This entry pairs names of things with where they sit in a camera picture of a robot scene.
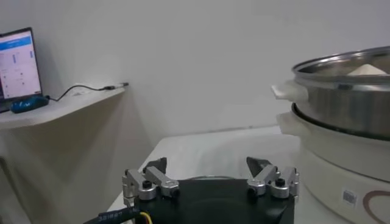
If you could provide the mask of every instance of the white countertop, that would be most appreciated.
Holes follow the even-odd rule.
[[[278,127],[227,131],[161,140],[141,167],[148,161],[167,157],[166,174],[176,180],[201,175],[249,178],[246,157],[268,159],[281,168],[294,166],[299,139],[282,135]],[[122,193],[109,211],[123,208]],[[296,205],[295,223],[346,224],[339,215],[317,201],[301,184]]]

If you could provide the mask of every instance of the sticker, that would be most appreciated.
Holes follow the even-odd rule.
[[[353,191],[343,189],[341,199],[345,205],[348,205],[348,206],[354,208],[354,207],[356,207],[356,203],[358,202],[358,195],[356,193],[354,193]]]

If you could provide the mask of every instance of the pot handle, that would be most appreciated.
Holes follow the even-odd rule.
[[[309,136],[310,129],[301,123],[292,112],[278,114],[276,121],[279,124],[280,131],[284,135],[294,135],[298,137]]]
[[[291,102],[303,102],[309,99],[308,91],[304,86],[293,80],[288,80],[279,85],[272,85],[271,90],[276,99],[289,100]]]

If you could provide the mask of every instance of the stainless steel pot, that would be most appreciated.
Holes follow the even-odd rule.
[[[370,64],[390,74],[390,46],[331,55],[293,67],[295,79],[272,86],[277,99],[353,135],[390,140],[390,75],[350,76]]]

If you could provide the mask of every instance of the white shelf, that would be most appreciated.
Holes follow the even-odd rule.
[[[78,96],[64,97],[59,102],[50,100],[49,105],[25,113],[14,114],[11,111],[1,113],[0,130],[33,126],[53,121],[123,92],[124,88],[90,92]]]

